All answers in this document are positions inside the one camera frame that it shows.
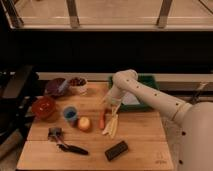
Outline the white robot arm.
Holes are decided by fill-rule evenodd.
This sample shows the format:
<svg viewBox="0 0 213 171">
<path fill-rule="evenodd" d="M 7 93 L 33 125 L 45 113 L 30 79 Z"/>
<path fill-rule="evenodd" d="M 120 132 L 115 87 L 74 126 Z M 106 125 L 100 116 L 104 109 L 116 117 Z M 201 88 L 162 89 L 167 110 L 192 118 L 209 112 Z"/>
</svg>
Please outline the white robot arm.
<svg viewBox="0 0 213 171">
<path fill-rule="evenodd" d="M 104 97 L 110 104 L 129 92 L 182 128 L 178 171 L 213 171 L 213 102 L 191 104 L 138 81 L 133 69 L 116 72 Z"/>
</svg>

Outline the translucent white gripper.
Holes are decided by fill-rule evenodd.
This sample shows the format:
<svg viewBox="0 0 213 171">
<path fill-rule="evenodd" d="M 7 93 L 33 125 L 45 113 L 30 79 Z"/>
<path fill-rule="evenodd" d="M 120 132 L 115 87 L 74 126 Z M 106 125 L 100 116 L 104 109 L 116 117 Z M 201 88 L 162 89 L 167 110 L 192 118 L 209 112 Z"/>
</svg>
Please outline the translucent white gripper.
<svg viewBox="0 0 213 171">
<path fill-rule="evenodd" d="M 106 109 L 111 109 L 116 112 L 122 101 L 122 91 L 113 85 L 102 99 L 102 104 Z"/>
</svg>

